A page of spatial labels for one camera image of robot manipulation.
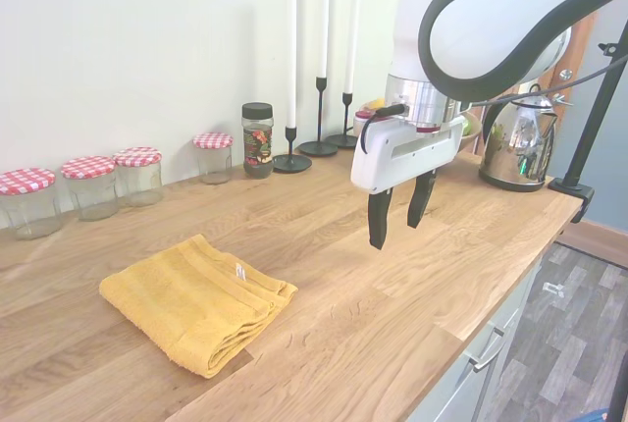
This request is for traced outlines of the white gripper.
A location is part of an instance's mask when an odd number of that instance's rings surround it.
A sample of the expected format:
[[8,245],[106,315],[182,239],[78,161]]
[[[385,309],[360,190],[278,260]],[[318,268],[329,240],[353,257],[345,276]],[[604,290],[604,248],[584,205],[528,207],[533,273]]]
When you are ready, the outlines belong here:
[[415,180],[408,205],[407,225],[416,229],[430,200],[439,167],[458,152],[464,118],[458,116],[438,132],[418,132],[398,118],[363,128],[354,150],[351,182],[370,193],[368,226],[370,244],[381,249],[386,241],[393,188]]

